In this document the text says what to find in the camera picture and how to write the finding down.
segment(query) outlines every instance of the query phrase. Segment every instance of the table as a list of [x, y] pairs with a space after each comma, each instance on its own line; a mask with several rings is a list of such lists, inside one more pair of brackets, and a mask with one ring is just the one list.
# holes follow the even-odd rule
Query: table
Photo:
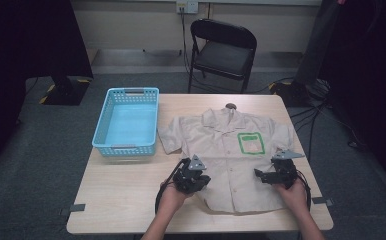
[[[227, 103], [238, 111], [267, 115], [291, 124], [280, 97], [275, 95], [161, 94], [158, 125], [167, 126], [174, 116], [198, 115], [222, 109]], [[296, 133], [295, 152], [303, 153]], [[157, 136], [156, 154], [147, 157], [102, 157], [93, 148], [74, 204], [85, 204], [84, 211], [72, 212], [67, 230], [72, 234], [144, 233], [155, 212], [160, 183], [179, 161], [179, 154], [165, 154]], [[294, 163], [307, 178], [312, 197], [321, 192], [305, 157]], [[333, 227], [325, 204], [311, 206], [311, 214], [321, 230]], [[259, 214], [215, 214], [196, 196], [186, 200], [167, 228], [167, 233], [264, 232], [297, 230], [287, 209]]]

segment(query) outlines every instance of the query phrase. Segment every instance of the chair seat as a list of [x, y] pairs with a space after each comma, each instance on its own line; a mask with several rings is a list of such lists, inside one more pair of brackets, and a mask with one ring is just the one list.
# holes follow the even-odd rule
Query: chair seat
[[209, 72], [216, 69], [241, 80], [247, 72], [248, 61], [253, 57], [252, 54], [252, 50], [246, 48], [209, 41], [197, 55], [194, 65], [197, 69]]

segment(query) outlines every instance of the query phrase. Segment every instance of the basket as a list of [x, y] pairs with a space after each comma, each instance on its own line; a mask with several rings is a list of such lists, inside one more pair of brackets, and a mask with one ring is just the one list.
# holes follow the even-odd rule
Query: basket
[[155, 154], [159, 89], [108, 90], [93, 137], [106, 157]]

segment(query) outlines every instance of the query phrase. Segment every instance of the black curtain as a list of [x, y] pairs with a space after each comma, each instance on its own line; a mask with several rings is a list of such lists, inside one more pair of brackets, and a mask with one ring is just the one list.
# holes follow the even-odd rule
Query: black curtain
[[386, 0], [348, 0], [320, 78], [386, 170]]
[[93, 78], [69, 0], [0, 0], [0, 152], [31, 77]]

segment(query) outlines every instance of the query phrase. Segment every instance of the beige shirt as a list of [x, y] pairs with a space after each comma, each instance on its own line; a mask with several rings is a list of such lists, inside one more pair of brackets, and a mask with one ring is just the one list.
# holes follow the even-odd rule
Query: beige shirt
[[214, 211], [255, 212], [283, 208], [279, 194], [255, 176], [254, 168], [273, 172], [271, 156], [293, 146], [293, 126], [234, 109], [209, 109], [200, 116], [175, 117], [159, 128], [167, 154], [197, 155], [211, 177], [197, 196]]

